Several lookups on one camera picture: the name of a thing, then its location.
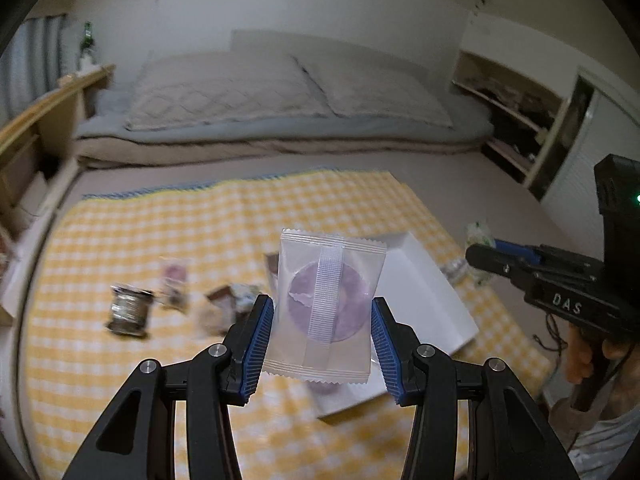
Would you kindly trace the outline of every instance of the curtain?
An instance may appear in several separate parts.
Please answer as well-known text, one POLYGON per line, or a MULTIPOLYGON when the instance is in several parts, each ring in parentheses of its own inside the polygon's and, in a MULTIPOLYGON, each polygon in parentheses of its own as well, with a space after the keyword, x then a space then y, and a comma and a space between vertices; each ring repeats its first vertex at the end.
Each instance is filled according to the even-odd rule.
POLYGON ((0 127, 57 87, 66 14, 26 20, 0 56, 0 127))

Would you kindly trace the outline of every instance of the sealed plastic packet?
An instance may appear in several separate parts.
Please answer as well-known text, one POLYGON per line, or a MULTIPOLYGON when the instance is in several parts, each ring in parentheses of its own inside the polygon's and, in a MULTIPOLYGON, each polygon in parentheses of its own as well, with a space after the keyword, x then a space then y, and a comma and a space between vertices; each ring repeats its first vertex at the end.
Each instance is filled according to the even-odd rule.
POLYGON ((165 308, 187 309, 187 263, 180 258, 162 258, 162 289, 158 298, 165 308))
POLYGON ((226 335, 233 323, 249 316, 259 294, 259 286, 244 283, 231 283, 203 294, 191 309, 196 336, 226 335))
POLYGON ((365 383, 371 300, 386 245, 285 229, 278 303, 263 369, 326 383, 365 383))

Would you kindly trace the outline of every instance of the purple disc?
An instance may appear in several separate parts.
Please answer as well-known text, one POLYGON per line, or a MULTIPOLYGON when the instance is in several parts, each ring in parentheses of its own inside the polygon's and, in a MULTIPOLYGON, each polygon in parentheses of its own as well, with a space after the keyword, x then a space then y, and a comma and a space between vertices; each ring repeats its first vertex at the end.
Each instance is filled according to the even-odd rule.
MULTIPOLYGON (((317 273, 318 263, 303 267, 293 276, 287 294, 287 306, 291 318, 305 334, 308 333, 311 320, 311 305, 317 273)), ((342 264, 332 341, 344 341, 354 335, 369 319, 370 310, 371 300, 367 293, 367 284, 353 267, 342 264)))

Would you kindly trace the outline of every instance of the snack wrapper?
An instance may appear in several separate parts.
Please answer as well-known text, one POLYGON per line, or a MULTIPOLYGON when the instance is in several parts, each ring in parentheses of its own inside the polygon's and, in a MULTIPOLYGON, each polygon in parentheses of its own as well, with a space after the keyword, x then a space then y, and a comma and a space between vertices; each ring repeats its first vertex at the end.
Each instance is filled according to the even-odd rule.
POLYGON ((385 254, 381 242, 284 230, 263 369, 307 381, 367 382, 371 300, 385 254))
POLYGON ((180 258, 162 259, 162 291, 158 298, 165 308, 186 311, 187 302, 187 264, 180 258))

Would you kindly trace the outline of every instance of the yellow checkered cloth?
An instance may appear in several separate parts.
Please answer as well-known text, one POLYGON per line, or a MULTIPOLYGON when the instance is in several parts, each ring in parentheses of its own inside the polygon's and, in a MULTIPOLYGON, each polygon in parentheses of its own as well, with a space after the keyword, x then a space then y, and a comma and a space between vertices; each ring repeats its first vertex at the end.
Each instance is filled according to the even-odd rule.
MULTIPOLYGON (((389 173, 311 171, 230 180, 189 189, 92 197, 51 235, 26 332, 30 448, 43 479, 59 479, 111 397, 145 358, 168 365, 214 342, 197 339, 193 318, 153 307, 149 338, 105 329, 110 285, 159 290, 161 258, 185 258, 190 301, 227 283, 267 290, 264 255, 283 228, 370 237, 411 231, 437 264, 460 248, 408 186, 389 173)), ((466 279, 457 291, 480 329, 456 356, 500 356, 536 393, 550 363, 532 346, 491 288, 466 279)), ((397 479, 413 408, 379 397, 317 420, 301 381, 263 373, 244 408, 230 407, 242 476, 252 479, 397 479)), ((466 470, 468 427, 461 403, 457 472, 466 470)), ((176 478, 188 478, 185 406, 176 415, 176 478)))

